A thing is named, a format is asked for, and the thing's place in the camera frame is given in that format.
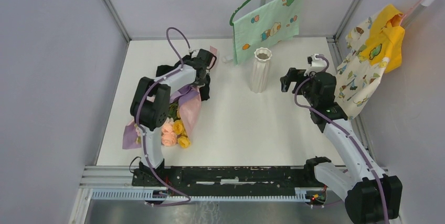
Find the black cloth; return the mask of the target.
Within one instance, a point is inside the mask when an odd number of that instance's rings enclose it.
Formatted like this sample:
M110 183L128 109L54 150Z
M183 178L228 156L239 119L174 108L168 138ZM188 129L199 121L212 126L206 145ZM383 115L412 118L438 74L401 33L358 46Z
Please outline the black cloth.
M177 62L176 65L174 66L170 66L170 65L160 65L157 67L156 69L156 77L160 77L163 75L166 75L176 69L179 68L180 62ZM200 92L200 97L202 101L206 101L208 99L210 99L210 74L209 74L209 70L206 70L206 82L204 83L204 85L198 85L198 89Z

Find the pink purple flower bouquet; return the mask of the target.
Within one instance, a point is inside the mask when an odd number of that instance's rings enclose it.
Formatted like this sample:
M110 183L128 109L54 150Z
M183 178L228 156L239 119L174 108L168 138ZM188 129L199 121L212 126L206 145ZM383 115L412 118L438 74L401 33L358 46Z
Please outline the pink purple flower bouquet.
M209 50L218 56L216 48L210 46ZM189 55L184 56L182 61L186 60L187 56ZM179 143L182 148L191 145L188 133L191 134L195 127L201 105L202 100L197 87L187 86L171 95L168 117L162 126L162 145L174 146ZM130 150L141 146L141 132L133 119L125 126L122 148Z

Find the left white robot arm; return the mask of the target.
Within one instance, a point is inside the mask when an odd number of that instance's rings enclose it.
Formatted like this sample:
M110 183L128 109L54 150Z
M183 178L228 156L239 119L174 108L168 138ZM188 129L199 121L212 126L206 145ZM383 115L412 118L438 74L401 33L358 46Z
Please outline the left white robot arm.
M131 106L130 114L141 132L143 157L141 162L149 167L144 178L152 186L160 185L165 179L162 154L162 126L166 122L170 97L184 87L201 87L208 84L208 70L216 56L208 50L192 52L186 60L172 71L150 79L139 80Z

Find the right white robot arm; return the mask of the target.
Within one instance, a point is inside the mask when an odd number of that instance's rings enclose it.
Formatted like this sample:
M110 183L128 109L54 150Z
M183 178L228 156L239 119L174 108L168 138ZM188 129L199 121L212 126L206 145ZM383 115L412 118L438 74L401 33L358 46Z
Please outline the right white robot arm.
M348 170L341 171L326 157L308 159L304 182L309 186L323 183L336 193L353 223L397 219L402 183L397 176L387 175L357 139L351 122L334 101L336 78L325 71L290 68L280 83L282 92L295 83L293 94L307 100L311 120L334 145Z

